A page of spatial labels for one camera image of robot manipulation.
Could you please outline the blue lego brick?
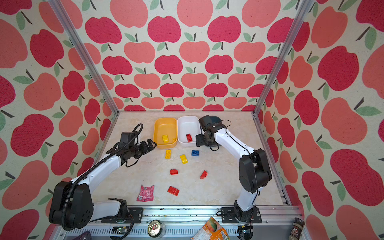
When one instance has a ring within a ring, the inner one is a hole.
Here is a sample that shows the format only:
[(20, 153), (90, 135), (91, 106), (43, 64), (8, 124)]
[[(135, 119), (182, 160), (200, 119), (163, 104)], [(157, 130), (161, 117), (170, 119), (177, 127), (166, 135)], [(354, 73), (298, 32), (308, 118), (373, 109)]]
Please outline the blue lego brick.
[(200, 155), (200, 151), (198, 151), (198, 150), (192, 150), (192, 151), (191, 151), (191, 155), (192, 155), (192, 156), (195, 156), (195, 157), (198, 157), (198, 156)]

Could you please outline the pink snack packet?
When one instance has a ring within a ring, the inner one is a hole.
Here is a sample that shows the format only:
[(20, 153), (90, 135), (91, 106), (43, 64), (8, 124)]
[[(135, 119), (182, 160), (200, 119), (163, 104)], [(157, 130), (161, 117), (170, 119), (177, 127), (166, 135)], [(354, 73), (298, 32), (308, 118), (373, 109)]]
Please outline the pink snack packet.
[(154, 189), (155, 186), (144, 187), (141, 185), (140, 193), (137, 197), (138, 202), (150, 202), (154, 200)]

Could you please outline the soda can top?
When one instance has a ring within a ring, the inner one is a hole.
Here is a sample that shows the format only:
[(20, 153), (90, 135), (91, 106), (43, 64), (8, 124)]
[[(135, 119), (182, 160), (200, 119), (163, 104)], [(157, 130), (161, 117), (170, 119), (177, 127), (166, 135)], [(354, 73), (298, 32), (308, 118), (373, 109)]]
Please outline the soda can top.
[(147, 232), (151, 238), (162, 238), (166, 232), (165, 224), (160, 220), (153, 220), (149, 223)]

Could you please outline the yellow plastic container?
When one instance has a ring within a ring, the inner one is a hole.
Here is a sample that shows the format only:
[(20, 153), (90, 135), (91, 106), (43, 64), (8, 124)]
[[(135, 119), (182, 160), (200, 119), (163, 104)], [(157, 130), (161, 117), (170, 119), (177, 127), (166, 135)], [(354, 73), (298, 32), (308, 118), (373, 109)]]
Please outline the yellow plastic container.
[[(167, 135), (169, 143), (165, 144), (162, 135)], [(157, 143), (158, 149), (171, 149), (177, 145), (178, 130), (177, 120), (175, 118), (160, 118), (155, 121), (154, 142)]]

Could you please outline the front aluminium rail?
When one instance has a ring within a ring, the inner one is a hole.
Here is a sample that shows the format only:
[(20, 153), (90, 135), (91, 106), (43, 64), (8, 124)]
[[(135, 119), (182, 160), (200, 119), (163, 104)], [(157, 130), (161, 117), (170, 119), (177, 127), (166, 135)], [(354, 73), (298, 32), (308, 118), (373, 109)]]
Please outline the front aluminium rail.
[[(143, 208), (140, 224), (158, 219), (169, 223), (198, 223), (210, 217), (222, 222), (221, 208), (231, 206), (127, 206), (128, 208)], [(256, 206), (262, 217), (261, 224), (290, 224), (295, 218), (304, 219), (302, 208), (295, 206)]]

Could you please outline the orange snack bag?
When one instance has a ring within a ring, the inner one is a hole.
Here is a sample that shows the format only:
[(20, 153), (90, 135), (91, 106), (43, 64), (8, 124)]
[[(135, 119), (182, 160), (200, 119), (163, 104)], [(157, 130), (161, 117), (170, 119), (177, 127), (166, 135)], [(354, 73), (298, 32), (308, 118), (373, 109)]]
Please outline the orange snack bag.
[(227, 231), (213, 217), (191, 238), (191, 240), (230, 240)]

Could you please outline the dark teal plastic container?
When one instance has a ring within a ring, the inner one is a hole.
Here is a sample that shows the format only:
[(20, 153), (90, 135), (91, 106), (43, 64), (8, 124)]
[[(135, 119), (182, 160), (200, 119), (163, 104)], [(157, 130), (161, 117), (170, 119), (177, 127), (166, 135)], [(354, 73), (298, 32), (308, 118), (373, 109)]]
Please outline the dark teal plastic container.
[(210, 116), (210, 118), (211, 118), (211, 122), (212, 122), (213, 124), (218, 124), (218, 123), (221, 123), (221, 122), (222, 122), (221, 118), (219, 118), (219, 117), (217, 117), (217, 116)]

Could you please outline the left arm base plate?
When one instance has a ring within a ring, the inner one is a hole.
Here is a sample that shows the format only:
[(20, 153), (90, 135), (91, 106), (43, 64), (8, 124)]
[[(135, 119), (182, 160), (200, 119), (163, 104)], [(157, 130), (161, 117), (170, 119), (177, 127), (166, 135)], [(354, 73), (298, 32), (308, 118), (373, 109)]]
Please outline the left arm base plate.
[(140, 224), (143, 216), (143, 208), (122, 207), (118, 214), (102, 218), (103, 224)]

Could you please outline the right aluminium frame post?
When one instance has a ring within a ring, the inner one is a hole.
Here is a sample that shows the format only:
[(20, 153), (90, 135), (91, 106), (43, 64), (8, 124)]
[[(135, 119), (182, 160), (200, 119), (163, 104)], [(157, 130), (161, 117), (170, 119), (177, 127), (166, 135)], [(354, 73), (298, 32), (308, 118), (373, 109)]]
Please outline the right aluminium frame post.
[(305, 1), (301, 1), (301, 3), (302, 4), (298, 8), (298, 12), (294, 18), (294, 21), (292, 23), (292, 26), (291, 26), (289, 32), (287, 34), (285, 42), (282, 45), (281, 50), (279, 51), (279, 54), (278, 54), (277, 59), (275, 61), (275, 64), (272, 68), (272, 71), (267, 78), (267, 81), (266, 81), (265, 87), (262, 91), (262, 94), (259, 97), (259, 100), (257, 102), (257, 105), (256, 105), (254, 111), (252, 112), (252, 117), (254, 119), (257, 118), (259, 111), (261, 110), (263, 104), (265, 103), (266, 98), (268, 96), (268, 93), (272, 88), (273, 82), (277, 79), (277, 74), (280, 72), (286, 56), (289, 54), (289, 51), (293, 49), (293, 42), (296, 39), (296, 37), (300, 31), (300, 28), (301, 28), (307, 14), (309, 13), (310, 8), (315, 3), (315, 1), (305, 0)]

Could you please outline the yellow curved lego brick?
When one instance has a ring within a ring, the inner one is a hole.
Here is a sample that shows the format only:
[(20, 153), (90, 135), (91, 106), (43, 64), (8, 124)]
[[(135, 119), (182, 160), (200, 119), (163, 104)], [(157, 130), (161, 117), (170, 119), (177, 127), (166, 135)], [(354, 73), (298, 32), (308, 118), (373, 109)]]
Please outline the yellow curved lego brick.
[(183, 165), (188, 163), (186, 155), (180, 155), (180, 159)]

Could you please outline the white plastic container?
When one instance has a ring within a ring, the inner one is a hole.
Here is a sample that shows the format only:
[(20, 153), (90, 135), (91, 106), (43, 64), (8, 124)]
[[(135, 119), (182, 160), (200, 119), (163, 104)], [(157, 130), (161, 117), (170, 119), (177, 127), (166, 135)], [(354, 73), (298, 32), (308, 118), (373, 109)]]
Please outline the white plastic container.
[[(177, 119), (178, 141), (182, 147), (196, 147), (196, 135), (201, 133), (199, 118), (183, 116)], [(193, 142), (188, 143), (186, 134), (191, 134)]]

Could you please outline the dark glass jar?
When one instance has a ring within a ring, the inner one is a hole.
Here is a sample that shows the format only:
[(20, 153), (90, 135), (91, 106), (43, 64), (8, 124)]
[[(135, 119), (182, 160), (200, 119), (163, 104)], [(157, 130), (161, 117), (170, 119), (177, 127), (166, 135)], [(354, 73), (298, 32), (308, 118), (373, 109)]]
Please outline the dark glass jar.
[(305, 221), (295, 218), (288, 240), (299, 240), (305, 226)]

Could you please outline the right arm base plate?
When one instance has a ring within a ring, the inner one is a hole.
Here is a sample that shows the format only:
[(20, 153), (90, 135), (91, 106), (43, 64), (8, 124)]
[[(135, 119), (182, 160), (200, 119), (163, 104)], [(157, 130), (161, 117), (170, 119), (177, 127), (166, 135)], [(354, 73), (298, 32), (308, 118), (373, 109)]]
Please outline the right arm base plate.
[(235, 208), (223, 207), (221, 208), (221, 218), (224, 224), (261, 224), (262, 217), (260, 210), (254, 207), (249, 213), (245, 213), (244, 217), (237, 217)]

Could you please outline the red lego brick front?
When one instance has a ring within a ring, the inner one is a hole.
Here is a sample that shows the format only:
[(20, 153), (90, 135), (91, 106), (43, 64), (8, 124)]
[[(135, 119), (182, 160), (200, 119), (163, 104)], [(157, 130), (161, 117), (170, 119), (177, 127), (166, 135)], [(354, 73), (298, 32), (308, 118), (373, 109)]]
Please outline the red lego brick front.
[(178, 196), (180, 190), (177, 189), (177, 188), (175, 188), (175, 187), (170, 186), (170, 187), (168, 188), (167, 192), (170, 193), (170, 194), (172, 194), (172, 195), (174, 195), (174, 196)]

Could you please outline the red curved lego brick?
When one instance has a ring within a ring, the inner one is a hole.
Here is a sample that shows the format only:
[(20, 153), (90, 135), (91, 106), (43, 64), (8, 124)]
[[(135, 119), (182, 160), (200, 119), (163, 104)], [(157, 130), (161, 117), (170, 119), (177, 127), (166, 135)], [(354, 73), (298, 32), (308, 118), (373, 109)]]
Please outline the red curved lego brick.
[(178, 174), (179, 174), (178, 170), (176, 170), (176, 169), (170, 170), (170, 175), (178, 175)]

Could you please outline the left aluminium frame post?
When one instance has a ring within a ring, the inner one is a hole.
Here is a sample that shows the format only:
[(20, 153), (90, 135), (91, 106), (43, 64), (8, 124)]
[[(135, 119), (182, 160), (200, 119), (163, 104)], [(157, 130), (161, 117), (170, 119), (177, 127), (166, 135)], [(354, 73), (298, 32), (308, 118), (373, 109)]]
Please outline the left aluminium frame post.
[(85, 47), (84, 43), (82, 42), (81, 38), (79, 37), (77, 30), (75, 26), (73, 25), (70, 16), (68, 15), (67, 11), (65, 10), (64, 5), (61, 1), (48, 1), (50, 6), (52, 7), (55, 15), (57, 16), (58, 20), (60, 21), (62, 27), (66, 31), (67, 35), (69, 36), (69, 39), (74, 44), (74, 47), (76, 48), (80, 58), (82, 59), (83, 63), (85, 64), (89, 74), (93, 77), (93, 80), (95, 81), (95, 84), (97, 85), (98, 89), (100, 90), (104, 100), (108, 104), (109, 108), (112, 111), (112, 114), (116, 117), (119, 116), (120, 111), (117, 108), (117, 105), (115, 101), (113, 100), (111, 94), (109, 93), (109, 90), (101, 77), (100, 73), (98, 72), (91, 55), (89, 54), (87, 48)]

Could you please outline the red lego brick angled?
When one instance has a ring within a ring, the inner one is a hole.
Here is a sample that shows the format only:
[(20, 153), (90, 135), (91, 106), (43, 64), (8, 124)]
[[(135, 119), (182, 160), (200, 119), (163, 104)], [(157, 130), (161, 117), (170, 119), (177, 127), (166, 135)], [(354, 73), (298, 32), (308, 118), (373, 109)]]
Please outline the red lego brick angled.
[(207, 171), (203, 171), (203, 173), (201, 174), (200, 176), (200, 179), (205, 179), (208, 175), (208, 172)]

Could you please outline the aluminium frame post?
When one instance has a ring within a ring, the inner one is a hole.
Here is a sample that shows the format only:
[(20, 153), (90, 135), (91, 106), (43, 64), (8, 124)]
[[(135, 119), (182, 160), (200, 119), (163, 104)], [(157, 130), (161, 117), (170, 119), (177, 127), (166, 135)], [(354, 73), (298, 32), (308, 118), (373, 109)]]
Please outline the aluminium frame post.
[(292, 26), (291, 26), (289, 32), (287, 34), (285, 42), (282, 45), (281, 50), (279, 51), (279, 54), (278, 54), (277, 59), (275, 61), (275, 64), (272, 68), (272, 71), (267, 78), (267, 81), (266, 81), (265, 87), (262, 91), (262, 94), (259, 97), (259, 100), (257, 102), (257, 105), (256, 105), (254, 111), (252, 112), (252, 117), (254, 119), (257, 118), (259, 111), (261, 110), (263, 104), (265, 103), (266, 98), (268, 96), (268, 93), (272, 88), (273, 82), (277, 79), (277, 74), (280, 72), (286, 56), (289, 54), (289, 51), (293, 49), (293, 42), (296, 39), (296, 37), (300, 31), (300, 28), (301, 28), (307, 14), (309, 13), (310, 8), (315, 3), (315, 1), (305, 0), (305, 1), (301, 1), (301, 3), (302, 4), (298, 8), (298, 12), (294, 18), (294, 21), (292, 23)]
[(55, 15), (57, 16), (58, 20), (60, 21), (62, 27), (66, 31), (67, 35), (69, 36), (69, 39), (74, 44), (74, 47), (76, 48), (80, 58), (82, 59), (83, 63), (85, 64), (89, 74), (93, 77), (93, 80), (95, 81), (95, 84), (97, 85), (98, 89), (100, 90), (104, 100), (108, 104), (109, 108), (112, 111), (112, 114), (116, 117), (119, 116), (120, 111), (117, 108), (117, 105), (115, 101), (113, 100), (111, 94), (109, 93), (109, 90), (101, 77), (100, 73), (98, 72), (91, 55), (89, 54), (87, 48), (85, 47), (84, 43), (82, 42), (81, 38), (79, 37), (77, 30), (75, 26), (73, 25), (70, 16), (68, 15), (67, 11), (65, 10), (64, 5), (61, 1), (48, 1), (50, 6), (52, 7)]

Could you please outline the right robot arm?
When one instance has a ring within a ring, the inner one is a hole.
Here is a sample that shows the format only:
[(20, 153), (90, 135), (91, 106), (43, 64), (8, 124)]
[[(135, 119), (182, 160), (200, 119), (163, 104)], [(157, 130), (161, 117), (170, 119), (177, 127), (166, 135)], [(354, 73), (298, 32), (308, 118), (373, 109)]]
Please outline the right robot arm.
[(234, 212), (238, 222), (249, 222), (260, 190), (272, 179), (266, 152), (247, 146), (226, 128), (216, 132), (206, 130), (204, 134), (196, 135), (196, 145), (223, 147), (239, 161), (239, 181), (243, 189), (234, 203)]

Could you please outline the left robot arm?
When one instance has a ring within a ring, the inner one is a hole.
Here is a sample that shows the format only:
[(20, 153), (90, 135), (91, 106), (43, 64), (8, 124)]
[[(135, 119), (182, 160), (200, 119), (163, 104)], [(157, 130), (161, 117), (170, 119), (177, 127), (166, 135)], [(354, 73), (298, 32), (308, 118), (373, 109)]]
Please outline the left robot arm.
[(55, 186), (49, 212), (50, 223), (71, 231), (102, 219), (134, 221), (125, 200), (109, 198), (105, 202), (94, 203), (92, 193), (115, 170), (130, 168), (130, 159), (138, 161), (157, 147), (151, 139), (140, 140), (143, 128), (143, 124), (138, 124), (131, 132), (123, 132), (120, 141), (94, 166), (71, 181), (61, 181)]

